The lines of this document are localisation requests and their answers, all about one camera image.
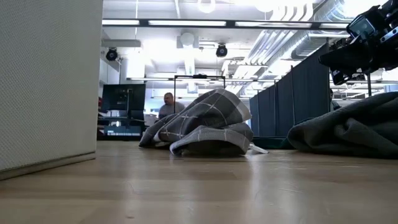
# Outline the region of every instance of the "monitor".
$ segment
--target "monitor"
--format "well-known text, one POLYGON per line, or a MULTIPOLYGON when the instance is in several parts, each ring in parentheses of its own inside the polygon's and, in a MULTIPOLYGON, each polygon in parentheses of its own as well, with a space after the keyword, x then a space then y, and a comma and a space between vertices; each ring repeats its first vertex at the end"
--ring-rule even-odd
POLYGON ((143 111, 145 103, 145 84, 104 85, 102 110, 143 111))

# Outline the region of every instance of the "plaid pattern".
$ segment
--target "plaid pattern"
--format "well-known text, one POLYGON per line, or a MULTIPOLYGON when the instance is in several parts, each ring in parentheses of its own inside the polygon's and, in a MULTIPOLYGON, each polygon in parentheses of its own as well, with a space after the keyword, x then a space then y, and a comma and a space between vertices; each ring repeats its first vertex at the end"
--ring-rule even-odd
MULTIPOLYGON (((171 152, 181 155, 189 145, 192 150, 195 142, 221 141, 239 148, 232 151, 245 154, 253 133, 243 122, 250 118, 248 108, 235 94, 216 89, 198 97, 181 113, 167 116, 149 127, 140 141, 140 146, 150 147, 158 142, 169 142, 172 143, 171 152)), ((205 146, 203 154, 220 145, 205 146)), ((201 154, 202 149, 193 150, 196 154, 201 154)))
POLYGON ((294 126, 294 148, 323 154, 398 158, 398 92, 375 95, 294 126))

